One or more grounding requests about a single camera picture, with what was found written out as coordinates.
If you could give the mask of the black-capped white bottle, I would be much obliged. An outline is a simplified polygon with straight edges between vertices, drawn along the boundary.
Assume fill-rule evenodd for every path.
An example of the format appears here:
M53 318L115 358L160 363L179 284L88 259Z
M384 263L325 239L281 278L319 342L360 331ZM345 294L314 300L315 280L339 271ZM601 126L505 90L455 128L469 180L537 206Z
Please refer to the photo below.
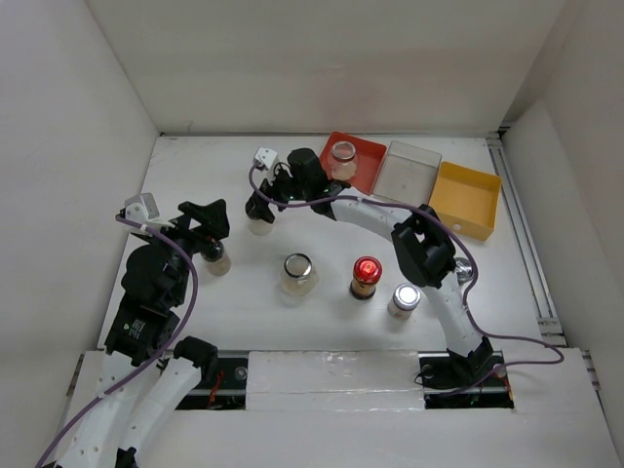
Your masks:
M256 236L265 236L269 234L273 229L273 224L268 224L262 220L249 219L248 227L250 231Z

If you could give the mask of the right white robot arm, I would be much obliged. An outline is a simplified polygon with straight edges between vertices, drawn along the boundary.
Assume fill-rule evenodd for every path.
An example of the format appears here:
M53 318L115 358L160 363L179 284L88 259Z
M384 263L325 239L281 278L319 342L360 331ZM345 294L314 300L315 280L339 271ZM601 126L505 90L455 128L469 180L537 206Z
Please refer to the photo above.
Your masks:
M331 179L309 148L292 151L286 162L260 147L250 171L264 172L245 210L248 218L273 224L271 209L309 207L318 215L350 223L388 240L404 278L422 290L445 335L451 386L467 386L492 368L489 339L472 323L455 271L455 247L435 211L380 202L350 183Z

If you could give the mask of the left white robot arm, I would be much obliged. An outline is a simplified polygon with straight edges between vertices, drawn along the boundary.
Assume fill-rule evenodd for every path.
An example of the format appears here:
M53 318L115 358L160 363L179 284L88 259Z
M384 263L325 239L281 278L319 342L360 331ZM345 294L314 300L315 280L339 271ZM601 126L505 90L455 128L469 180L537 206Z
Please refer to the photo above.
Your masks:
M178 209L178 217L164 220L153 196L141 193L116 215L143 244L126 260L96 393L59 430L38 466L136 467L186 394L215 380L216 347L180 334L199 292L193 256L213 253L228 237L226 203L183 202Z

